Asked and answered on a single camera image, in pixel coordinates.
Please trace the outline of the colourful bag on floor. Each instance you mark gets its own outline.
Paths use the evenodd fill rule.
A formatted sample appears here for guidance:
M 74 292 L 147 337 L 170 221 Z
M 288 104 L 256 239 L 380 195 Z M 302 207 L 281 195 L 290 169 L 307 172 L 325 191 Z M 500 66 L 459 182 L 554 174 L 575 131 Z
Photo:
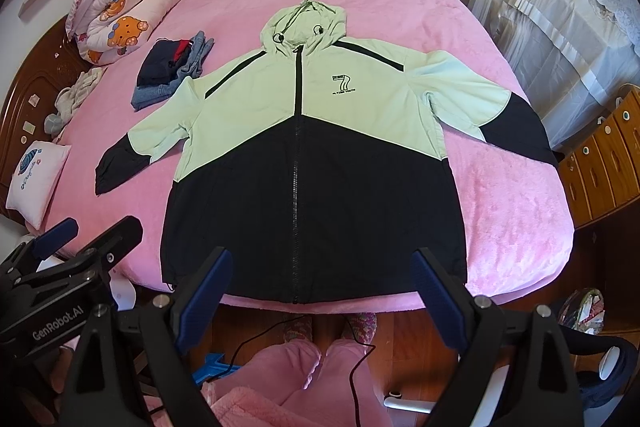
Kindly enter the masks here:
M 604 326 L 604 299 L 597 288 L 584 288 L 574 291 L 562 304 L 559 323 L 569 329 L 599 335 Z

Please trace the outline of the wooden drawer cabinet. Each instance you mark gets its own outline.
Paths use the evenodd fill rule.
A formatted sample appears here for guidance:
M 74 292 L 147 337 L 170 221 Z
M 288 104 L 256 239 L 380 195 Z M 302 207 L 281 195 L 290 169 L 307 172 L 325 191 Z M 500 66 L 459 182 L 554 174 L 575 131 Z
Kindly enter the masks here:
M 639 88 L 626 84 L 613 112 L 560 163 L 577 230 L 639 200 Z

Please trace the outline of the white lace covered furniture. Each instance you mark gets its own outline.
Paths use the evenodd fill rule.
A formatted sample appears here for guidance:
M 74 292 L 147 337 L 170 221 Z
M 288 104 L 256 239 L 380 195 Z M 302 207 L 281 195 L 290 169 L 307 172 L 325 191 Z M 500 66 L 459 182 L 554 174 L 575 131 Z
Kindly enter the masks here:
M 461 0 L 567 150 L 639 82 L 638 0 Z

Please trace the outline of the white cloth bundle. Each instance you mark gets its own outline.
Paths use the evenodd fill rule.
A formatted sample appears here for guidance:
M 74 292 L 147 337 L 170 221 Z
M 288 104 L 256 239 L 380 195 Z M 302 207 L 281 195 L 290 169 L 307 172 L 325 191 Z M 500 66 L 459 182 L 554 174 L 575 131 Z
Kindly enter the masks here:
M 85 99 L 96 89 L 104 72 L 104 67 L 93 67 L 88 72 L 81 72 L 70 87 L 62 89 L 54 101 L 55 113 L 44 118 L 44 132 L 52 136 L 59 135 Z

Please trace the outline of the stack of folded dark clothes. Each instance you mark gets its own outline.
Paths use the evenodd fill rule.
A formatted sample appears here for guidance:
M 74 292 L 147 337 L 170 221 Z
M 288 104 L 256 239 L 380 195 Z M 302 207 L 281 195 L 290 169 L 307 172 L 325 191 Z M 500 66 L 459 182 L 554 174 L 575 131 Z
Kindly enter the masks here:
M 157 40 L 138 72 L 132 108 L 137 112 L 166 101 L 186 77 L 200 77 L 214 44 L 215 40 L 207 39 L 201 30 L 189 40 Z

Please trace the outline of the green and black hooded jacket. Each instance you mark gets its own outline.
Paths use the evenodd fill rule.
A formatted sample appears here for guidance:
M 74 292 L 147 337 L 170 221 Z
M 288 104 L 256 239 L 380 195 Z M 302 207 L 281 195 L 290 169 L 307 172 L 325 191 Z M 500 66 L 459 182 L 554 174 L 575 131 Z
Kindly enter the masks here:
M 445 51 L 346 34 L 316 0 L 273 15 L 262 44 L 184 80 L 96 167 L 96 193 L 181 147 L 160 240 L 177 285 L 217 247 L 231 296 L 315 305 L 408 293 L 427 248 L 465 277 L 463 217 L 444 132 L 555 164 L 520 96 Z

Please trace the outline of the white plastic chair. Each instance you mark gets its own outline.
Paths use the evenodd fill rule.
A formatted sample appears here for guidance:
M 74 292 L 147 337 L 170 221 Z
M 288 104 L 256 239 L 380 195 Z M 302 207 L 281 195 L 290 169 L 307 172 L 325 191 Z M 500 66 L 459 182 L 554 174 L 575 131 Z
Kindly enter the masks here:
M 613 378 L 614 369 L 622 365 L 622 350 L 619 347 L 612 347 L 605 351 L 598 364 L 597 383 L 606 383 Z M 509 366 L 505 365 L 496 369 L 491 375 L 488 388 L 485 391 L 480 407 L 478 408 L 471 425 L 488 426 L 492 415 L 498 405 L 498 401 L 503 391 L 504 382 Z M 434 402 L 422 400 L 405 399 L 400 392 L 390 392 L 383 400 L 384 407 L 390 410 L 405 411 L 416 414 L 428 415 L 435 406 Z

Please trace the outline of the folded pink bear quilt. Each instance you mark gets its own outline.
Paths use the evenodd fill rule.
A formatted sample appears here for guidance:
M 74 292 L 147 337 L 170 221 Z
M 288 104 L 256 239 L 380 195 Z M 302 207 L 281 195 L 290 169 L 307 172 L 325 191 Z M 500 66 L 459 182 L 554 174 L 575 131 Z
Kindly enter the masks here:
M 90 64 L 113 64 L 149 41 L 179 1 L 74 0 L 65 21 L 66 36 Z

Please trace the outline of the wooden headboard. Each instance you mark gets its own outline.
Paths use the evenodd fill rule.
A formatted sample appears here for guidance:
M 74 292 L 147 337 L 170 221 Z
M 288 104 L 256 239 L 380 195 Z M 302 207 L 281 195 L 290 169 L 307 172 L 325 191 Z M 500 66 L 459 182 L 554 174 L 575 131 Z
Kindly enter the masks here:
M 58 92 L 90 68 L 76 42 L 67 38 L 62 18 L 26 56 L 1 111 L 1 202 L 8 198 L 12 174 L 29 144 L 51 139 L 44 132 L 44 118 L 54 112 Z

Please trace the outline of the pink fuzzy pajama legs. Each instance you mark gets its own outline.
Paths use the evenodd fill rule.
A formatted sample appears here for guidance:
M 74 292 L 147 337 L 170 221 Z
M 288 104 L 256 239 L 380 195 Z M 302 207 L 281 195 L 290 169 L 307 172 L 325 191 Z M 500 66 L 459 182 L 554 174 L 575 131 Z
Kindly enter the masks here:
M 374 313 L 349 315 L 322 351 L 312 318 L 301 315 L 284 325 L 282 343 L 204 384 L 202 394 L 224 426 L 390 426 L 366 361 L 377 327 Z

